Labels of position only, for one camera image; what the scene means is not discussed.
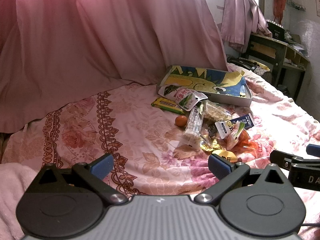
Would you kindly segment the yellow foil snack packet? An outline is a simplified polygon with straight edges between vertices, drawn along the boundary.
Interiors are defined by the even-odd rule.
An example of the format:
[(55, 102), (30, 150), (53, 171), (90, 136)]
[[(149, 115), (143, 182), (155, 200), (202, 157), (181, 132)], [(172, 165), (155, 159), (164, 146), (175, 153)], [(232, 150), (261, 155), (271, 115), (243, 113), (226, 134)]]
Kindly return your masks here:
[(238, 161), (237, 156), (233, 152), (225, 150), (215, 138), (202, 135), (200, 139), (200, 148), (205, 153), (217, 154), (231, 163), (236, 163)]

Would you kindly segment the orange red snack bag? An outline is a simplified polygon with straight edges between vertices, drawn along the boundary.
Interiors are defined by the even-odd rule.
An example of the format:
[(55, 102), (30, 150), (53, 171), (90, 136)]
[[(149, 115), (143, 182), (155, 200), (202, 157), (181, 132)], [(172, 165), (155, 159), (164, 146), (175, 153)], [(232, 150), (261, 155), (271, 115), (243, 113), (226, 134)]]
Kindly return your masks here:
[(245, 129), (245, 123), (237, 121), (216, 122), (215, 126), (218, 130), (220, 138), (225, 143), (224, 148), (235, 154), (250, 153), (255, 155), (259, 146), (253, 141)]

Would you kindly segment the dark blue powder sachet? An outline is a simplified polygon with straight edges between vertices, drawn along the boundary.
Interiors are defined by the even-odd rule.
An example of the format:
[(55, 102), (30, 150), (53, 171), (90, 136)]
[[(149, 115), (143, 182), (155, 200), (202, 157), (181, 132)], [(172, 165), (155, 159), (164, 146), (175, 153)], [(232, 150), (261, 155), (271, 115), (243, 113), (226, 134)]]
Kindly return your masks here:
[(251, 113), (248, 113), (248, 114), (243, 115), (238, 118), (231, 119), (232, 124), (235, 124), (237, 121), (243, 122), (245, 124), (245, 129), (249, 129), (249, 128), (254, 127), (254, 119), (253, 119)]

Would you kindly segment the clear cracker bar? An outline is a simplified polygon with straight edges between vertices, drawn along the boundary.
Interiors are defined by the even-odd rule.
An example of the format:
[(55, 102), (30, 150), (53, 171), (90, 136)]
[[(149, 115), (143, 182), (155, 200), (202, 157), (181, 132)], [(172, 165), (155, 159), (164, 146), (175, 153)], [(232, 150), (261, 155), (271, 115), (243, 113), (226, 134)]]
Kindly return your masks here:
[(189, 113), (188, 121), (183, 133), (183, 139), (193, 148), (200, 147), (202, 124), (202, 108), (200, 106), (194, 106)]

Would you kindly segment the puffed rice cake pack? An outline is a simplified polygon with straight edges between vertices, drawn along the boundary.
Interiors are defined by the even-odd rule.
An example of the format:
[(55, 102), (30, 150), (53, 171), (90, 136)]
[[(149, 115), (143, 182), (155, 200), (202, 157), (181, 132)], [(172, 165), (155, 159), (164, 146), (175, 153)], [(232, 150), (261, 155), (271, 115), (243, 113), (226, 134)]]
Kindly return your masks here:
[(212, 121), (227, 121), (231, 120), (232, 116), (229, 111), (221, 107), (218, 103), (211, 102), (209, 100), (202, 101), (203, 112), (202, 115), (204, 118)]

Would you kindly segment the small orange tangerine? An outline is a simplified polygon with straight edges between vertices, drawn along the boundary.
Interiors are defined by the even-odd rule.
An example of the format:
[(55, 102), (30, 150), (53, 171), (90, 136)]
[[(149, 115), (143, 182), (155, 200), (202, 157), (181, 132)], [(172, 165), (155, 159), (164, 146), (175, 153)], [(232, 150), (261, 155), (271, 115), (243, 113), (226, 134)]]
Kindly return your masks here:
[(185, 127), (187, 125), (188, 118), (185, 115), (179, 115), (175, 119), (175, 125), (177, 127)]

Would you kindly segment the white vegetable snack pouch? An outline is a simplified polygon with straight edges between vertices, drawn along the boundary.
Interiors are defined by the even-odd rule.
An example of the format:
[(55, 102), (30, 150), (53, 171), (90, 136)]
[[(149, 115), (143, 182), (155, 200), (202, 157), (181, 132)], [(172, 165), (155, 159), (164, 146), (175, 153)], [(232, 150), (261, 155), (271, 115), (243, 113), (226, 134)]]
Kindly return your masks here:
[(188, 112), (202, 100), (208, 99), (201, 92), (176, 84), (160, 87), (158, 94), (168, 100), (174, 101), (179, 107)]

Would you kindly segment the yellow green snack packet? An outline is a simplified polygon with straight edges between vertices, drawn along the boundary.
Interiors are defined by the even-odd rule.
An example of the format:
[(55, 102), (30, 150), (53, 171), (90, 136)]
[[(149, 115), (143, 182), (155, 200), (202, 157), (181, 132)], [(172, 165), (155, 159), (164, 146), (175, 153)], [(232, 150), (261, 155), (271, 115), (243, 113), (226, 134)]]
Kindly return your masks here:
[(154, 102), (151, 103), (151, 106), (179, 115), (185, 115), (185, 110), (178, 106), (174, 101), (166, 98), (157, 98)]

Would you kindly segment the floral pink bedspread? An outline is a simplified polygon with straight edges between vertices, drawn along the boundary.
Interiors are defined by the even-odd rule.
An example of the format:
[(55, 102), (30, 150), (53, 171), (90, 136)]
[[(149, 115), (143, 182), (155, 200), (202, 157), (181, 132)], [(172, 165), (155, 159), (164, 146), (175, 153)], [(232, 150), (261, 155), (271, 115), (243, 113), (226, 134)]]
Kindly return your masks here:
[[(247, 130), (258, 143), (255, 155), (235, 154), (238, 161), (264, 168), (273, 150), (304, 156), (308, 144), (319, 143), (319, 121), (253, 73), (245, 75), (253, 95), (250, 107), (228, 106), (232, 117), (251, 113)], [(1, 135), (1, 165), (19, 163), (38, 172), (47, 163), (69, 168), (104, 153), (114, 157), (105, 181), (121, 193), (193, 194), (216, 182), (208, 170), (208, 153), (183, 139), (177, 114), (152, 107), (154, 85), (137, 83), (100, 92), (44, 118)]]

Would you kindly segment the light pink fluffy blanket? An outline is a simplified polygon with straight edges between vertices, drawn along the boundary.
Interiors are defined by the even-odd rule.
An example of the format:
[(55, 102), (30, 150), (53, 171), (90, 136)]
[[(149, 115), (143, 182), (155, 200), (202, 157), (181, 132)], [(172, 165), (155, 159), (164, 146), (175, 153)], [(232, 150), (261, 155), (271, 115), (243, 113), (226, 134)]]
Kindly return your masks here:
[(37, 172), (19, 163), (1, 165), (1, 239), (21, 239), (24, 233), (16, 207)]

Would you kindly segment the shallow box with colourful lining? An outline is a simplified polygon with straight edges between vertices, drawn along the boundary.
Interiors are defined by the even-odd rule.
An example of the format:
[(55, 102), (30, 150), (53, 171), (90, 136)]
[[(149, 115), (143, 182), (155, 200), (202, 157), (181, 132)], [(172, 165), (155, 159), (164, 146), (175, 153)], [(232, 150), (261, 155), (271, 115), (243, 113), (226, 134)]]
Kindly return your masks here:
[(205, 94), (212, 102), (249, 107), (252, 94), (244, 72), (173, 65), (157, 84), (157, 90), (166, 85), (178, 85)]

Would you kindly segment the dark wooden desk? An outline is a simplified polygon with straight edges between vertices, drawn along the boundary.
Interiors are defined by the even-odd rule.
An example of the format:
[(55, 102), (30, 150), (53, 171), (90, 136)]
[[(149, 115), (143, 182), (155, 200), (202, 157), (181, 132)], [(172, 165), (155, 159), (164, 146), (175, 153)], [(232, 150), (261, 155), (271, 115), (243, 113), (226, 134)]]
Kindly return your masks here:
[(310, 61), (288, 43), (258, 34), (252, 34), (248, 47), (241, 55), (271, 66), (271, 85), (284, 85), (293, 100), (297, 100)]

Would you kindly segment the black box on desk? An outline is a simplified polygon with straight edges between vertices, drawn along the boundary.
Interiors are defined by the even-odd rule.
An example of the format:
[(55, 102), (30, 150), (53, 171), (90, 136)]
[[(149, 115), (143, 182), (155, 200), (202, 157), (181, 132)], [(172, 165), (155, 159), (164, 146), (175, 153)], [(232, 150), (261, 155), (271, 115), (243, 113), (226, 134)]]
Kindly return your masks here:
[(272, 38), (279, 40), (279, 41), (285, 41), (285, 29), (282, 25), (272, 21), (272, 20), (266, 20), (266, 23), (268, 25), (268, 30), (272, 33)]

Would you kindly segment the pink draped curtain sheet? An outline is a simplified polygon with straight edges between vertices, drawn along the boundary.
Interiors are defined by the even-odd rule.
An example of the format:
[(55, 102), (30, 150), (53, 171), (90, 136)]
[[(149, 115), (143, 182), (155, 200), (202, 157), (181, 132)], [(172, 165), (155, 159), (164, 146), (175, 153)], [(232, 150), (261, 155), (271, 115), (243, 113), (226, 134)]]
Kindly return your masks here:
[(1, 132), (173, 64), (226, 70), (206, 0), (1, 0)]

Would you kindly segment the pink hanging clothes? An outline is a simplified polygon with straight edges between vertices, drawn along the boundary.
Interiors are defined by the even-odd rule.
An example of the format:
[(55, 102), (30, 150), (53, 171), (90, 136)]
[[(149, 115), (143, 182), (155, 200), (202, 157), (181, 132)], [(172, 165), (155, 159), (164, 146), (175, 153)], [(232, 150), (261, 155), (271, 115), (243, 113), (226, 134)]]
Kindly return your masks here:
[(240, 53), (246, 52), (251, 34), (272, 36), (255, 0), (225, 0), (220, 32), (222, 40)]

